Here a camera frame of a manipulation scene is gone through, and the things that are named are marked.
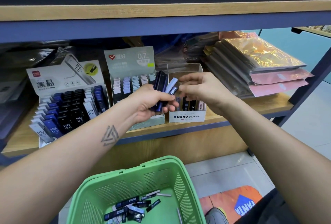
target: shoe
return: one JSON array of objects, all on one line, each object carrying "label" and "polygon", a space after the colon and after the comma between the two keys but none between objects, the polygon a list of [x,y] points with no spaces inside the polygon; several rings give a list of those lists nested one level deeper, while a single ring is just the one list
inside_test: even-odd
[{"label": "shoe", "polygon": [[229,224],[225,214],[216,207],[213,207],[206,213],[205,219],[207,224]]}]

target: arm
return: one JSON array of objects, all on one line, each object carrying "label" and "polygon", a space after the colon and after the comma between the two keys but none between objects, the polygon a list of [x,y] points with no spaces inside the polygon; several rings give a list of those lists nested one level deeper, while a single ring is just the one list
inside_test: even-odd
[{"label": "arm", "polygon": [[[49,223],[93,165],[135,123],[154,115],[148,108],[174,96],[151,84],[105,113],[0,172],[1,223]],[[174,111],[172,101],[163,112]]]},{"label": "arm", "polygon": [[181,77],[187,100],[202,100],[224,116],[254,152],[301,223],[331,220],[331,161],[231,94],[209,72]]}]

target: stack of notebooks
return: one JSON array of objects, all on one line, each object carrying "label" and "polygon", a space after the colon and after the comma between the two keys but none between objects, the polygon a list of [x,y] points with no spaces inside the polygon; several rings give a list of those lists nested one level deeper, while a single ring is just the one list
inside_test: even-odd
[{"label": "stack of notebooks", "polygon": [[206,47],[205,64],[240,98],[260,97],[307,85],[306,65],[257,37],[226,38]]}]

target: blue shelf frame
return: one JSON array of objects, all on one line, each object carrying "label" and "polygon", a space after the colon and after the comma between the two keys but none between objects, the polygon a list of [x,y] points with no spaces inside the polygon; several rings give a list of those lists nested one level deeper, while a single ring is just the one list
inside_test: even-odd
[{"label": "blue shelf frame", "polygon": [[[157,34],[201,33],[249,29],[271,29],[331,24],[331,11],[182,16],[154,18],[117,18],[88,20],[52,20],[0,22],[0,43],[47,41],[60,39],[111,38]],[[331,71],[331,49],[313,69],[309,85],[300,87],[290,98],[291,110],[265,114],[264,117],[282,126]],[[117,145],[162,138],[194,131],[228,126],[228,121],[192,126],[141,136],[122,138]],[[0,165],[17,161],[18,157],[2,157]]]}]

